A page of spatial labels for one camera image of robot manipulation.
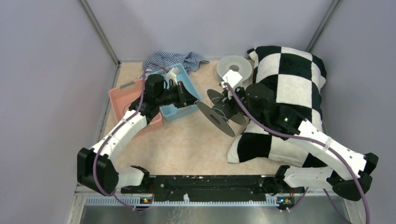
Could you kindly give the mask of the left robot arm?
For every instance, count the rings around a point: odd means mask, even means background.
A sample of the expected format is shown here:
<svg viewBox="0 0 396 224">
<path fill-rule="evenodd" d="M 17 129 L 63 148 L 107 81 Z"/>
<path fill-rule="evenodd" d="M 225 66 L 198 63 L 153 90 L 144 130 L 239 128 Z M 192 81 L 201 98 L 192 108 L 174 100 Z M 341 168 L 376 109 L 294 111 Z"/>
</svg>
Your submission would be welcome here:
<svg viewBox="0 0 396 224">
<path fill-rule="evenodd" d="M 132 186 L 137 192 L 149 189 L 149 173 L 139 166 L 117 170 L 114 166 L 121 152 L 131 139 L 148 126 L 160 112 L 161 106 L 184 108 L 198 101 L 183 81 L 166 85 L 165 77 L 153 74 L 141 80 L 141 94 L 131 103 L 123 118 L 98 143 L 82 148 L 77 154 L 77 182 L 104 196 L 111 196 L 116 189 Z"/>
</svg>

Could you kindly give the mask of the black cable spool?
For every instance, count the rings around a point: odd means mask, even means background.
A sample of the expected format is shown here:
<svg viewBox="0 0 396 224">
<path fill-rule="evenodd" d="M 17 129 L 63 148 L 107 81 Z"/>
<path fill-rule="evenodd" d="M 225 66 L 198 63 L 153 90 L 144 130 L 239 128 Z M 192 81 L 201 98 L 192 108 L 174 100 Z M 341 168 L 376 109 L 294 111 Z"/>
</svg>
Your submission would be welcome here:
<svg viewBox="0 0 396 224">
<path fill-rule="evenodd" d="M 225 99 L 222 92 L 218 92 L 213 89 L 207 90 L 207 96 L 209 97 L 212 106 L 208 106 L 202 101 L 196 101 L 195 105 L 205 115 L 205 117 L 214 124 L 219 130 L 230 137 L 234 137 L 235 133 L 229 125 L 231 114 L 227 112 L 228 107 L 223 102 Z M 248 121 L 232 121 L 238 125 L 244 126 Z"/>
</svg>

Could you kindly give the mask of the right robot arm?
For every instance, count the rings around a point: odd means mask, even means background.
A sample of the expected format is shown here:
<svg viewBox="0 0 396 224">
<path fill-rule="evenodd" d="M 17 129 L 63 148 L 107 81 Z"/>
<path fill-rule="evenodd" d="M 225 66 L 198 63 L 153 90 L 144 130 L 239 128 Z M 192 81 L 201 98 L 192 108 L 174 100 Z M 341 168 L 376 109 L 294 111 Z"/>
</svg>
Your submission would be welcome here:
<svg viewBox="0 0 396 224">
<path fill-rule="evenodd" d="M 366 200 L 378 156 L 360 154 L 340 144 L 295 109 L 275 103 L 273 91 L 261 83 L 250 85 L 241 94 L 240 87 L 235 89 L 225 81 L 221 86 L 236 111 L 268 134 L 306 150 L 325 164 L 319 168 L 281 166 L 274 177 L 277 191 L 298 187 L 331 189 L 350 201 Z"/>
</svg>

